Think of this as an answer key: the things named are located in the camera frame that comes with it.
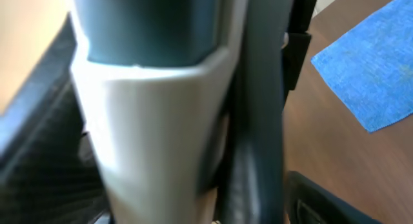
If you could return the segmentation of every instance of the wooden surface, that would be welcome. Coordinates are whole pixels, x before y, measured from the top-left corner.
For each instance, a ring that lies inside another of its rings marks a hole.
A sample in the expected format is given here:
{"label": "wooden surface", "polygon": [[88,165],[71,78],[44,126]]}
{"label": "wooden surface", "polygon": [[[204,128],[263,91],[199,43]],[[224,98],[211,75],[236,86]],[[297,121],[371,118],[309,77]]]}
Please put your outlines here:
{"label": "wooden surface", "polygon": [[308,56],[284,109],[285,156],[287,169],[369,216],[404,224],[413,223],[413,116],[368,134],[309,61],[390,1],[336,0],[313,19]]}
{"label": "wooden surface", "polygon": [[64,0],[0,0],[0,115],[60,29]]}

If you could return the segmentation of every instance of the blue towel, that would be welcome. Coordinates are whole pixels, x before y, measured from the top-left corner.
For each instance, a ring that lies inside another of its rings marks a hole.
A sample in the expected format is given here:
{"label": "blue towel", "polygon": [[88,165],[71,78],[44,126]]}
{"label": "blue towel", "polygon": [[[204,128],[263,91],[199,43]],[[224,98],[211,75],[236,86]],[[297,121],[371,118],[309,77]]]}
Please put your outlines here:
{"label": "blue towel", "polygon": [[368,132],[413,113],[413,0],[393,0],[311,60]]}

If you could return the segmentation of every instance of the wooden table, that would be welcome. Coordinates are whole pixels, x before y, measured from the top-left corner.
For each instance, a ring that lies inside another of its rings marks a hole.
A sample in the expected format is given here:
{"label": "wooden table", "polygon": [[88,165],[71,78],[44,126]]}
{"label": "wooden table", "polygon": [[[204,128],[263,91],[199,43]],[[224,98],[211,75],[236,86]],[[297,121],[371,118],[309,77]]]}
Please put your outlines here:
{"label": "wooden table", "polygon": [[413,223],[413,116],[368,134],[310,62],[390,1],[336,0],[313,19],[313,40],[284,109],[285,156],[287,169],[383,223],[401,224]]}

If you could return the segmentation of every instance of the brown floor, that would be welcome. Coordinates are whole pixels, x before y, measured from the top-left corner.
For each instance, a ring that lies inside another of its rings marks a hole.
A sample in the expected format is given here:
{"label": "brown floor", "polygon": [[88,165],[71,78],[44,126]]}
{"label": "brown floor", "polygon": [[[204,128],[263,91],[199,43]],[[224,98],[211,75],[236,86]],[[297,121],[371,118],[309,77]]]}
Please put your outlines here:
{"label": "brown floor", "polygon": [[284,110],[285,154],[287,169],[373,218],[413,223],[413,116],[368,134],[309,61],[389,1],[336,0],[313,19],[308,56]]}

